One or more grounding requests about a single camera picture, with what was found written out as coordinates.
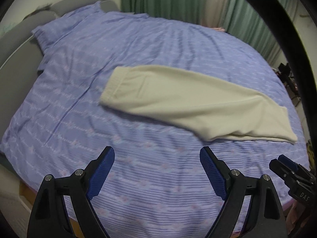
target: blue gripper pad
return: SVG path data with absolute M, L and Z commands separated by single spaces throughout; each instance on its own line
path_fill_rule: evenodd
M 222 200 L 225 200 L 227 197 L 225 180 L 204 148 L 200 150 L 199 159 L 214 192 L 217 196 L 221 197 Z
M 99 194 L 114 162 L 115 150 L 111 148 L 108 150 L 107 155 L 104 157 L 104 159 L 90 178 L 89 188 L 86 194 L 89 200 L 92 200 L 94 196 L 97 196 Z
M 284 165 L 286 165 L 292 171 L 294 171 L 294 172 L 298 171 L 298 166 L 296 165 L 296 163 L 293 162 L 292 160 L 290 160 L 288 157 L 286 157 L 284 155 L 280 155 L 277 160 L 279 162 L 283 163 Z

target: blue bed sheet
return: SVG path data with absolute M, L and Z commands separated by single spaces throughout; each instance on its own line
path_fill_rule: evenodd
M 268 164 L 284 154 L 308 167 L 300 121 L 282 83 L 249 45 L 180 21 L 104 13 L 98 2 L 33 33 L 44 52 L 39 66 L 44 73 L 1 143 L 32 188 L 37 190 L 46 174 L 57 178 L 85 168 L 112 146 L 115 163 L 92 200 L 112 238 L 204 237 L 223 203 L 199 161 L 199 150 L 208 145 L 246 176 L 269 174 L 282 204 L 290 200 L 288 188 Z M 287 107 L 298 142 L 203 142 L 187 130 L 102 107 L 99 97 L 115 67 L 140 64 L 192 70 L 263 92 Z M 75 218 L 70 200 L 66 204 Z M 247 207 L 246 200 L 236 231 Z

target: bed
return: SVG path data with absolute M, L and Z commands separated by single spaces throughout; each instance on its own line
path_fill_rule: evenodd
M 284 154 L 309 166 L 285 87 L 258 52 L 229 34 L 121 13 L 110 0 L 66 0 L 25 19 L 0 42 L 7 47 L 0 57 L 1 151 L 38 190 L 46 174 L 68 176 L 112 146 L 115 163 L 92 200 L 111 237 L 204 237 L 223 202 L 200 164 L 203 146 L 246 176 L 269 174 L 283 205 L 290 201 L 288 189 L 269 170 L 270 160 Z M 187 130 L 99 105 L 115 67 L 141 64 L 258 90 L 287 107 L 298 141 L 204 142 Z M 66 205 L 75 219 L 67 198 Z M 247 207 L 245 200 L 235 231 Z

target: cream-colored pants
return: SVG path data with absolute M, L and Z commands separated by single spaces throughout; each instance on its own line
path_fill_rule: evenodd
M 268 96 L 167 66 L 115 68 L 100 103 L 191 130 L 206 141 L 297 141 L 287 109 Z

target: screw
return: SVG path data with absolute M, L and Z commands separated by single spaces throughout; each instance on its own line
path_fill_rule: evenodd
M 81 176 L 83 172 L 84 172 L 83 169 L 77 169 L 77 170 L 75 171 L 75 175 L 76 175 L 76 176 Z
M 45 176 L 45 181 L 50 181 L 52 178 L 53 178 L 53 176 L 47 175 L 47 176 Z
M 240 174 L 239 170 L 237 169 L 232 169 L 231 170 L 231 173 L 234 175 L 234 176 L 238 176 Z
M 269 175 L 263 175 L 263 179 L 264 179 L 265 181 L 269 181 L 271 178 L 270 178 Z

